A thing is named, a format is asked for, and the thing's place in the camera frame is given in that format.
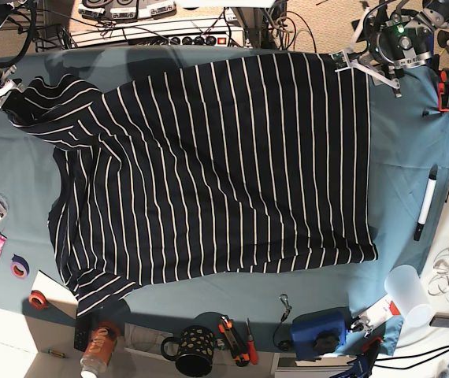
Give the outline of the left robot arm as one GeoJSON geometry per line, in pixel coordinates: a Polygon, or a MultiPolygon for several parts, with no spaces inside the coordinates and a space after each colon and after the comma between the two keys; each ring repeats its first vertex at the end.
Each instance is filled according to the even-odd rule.
{"type": "Polygon", "coordinates": [[[427,65],[434,56],[430,41],[437,31],[449,30],[449,1],[423,1],[418,11],[405,5],[380,1],[371,7],[363,1],[350,42],[330,55],[336,71],[357,69],[400,98],[402,72],[427,65]]]}

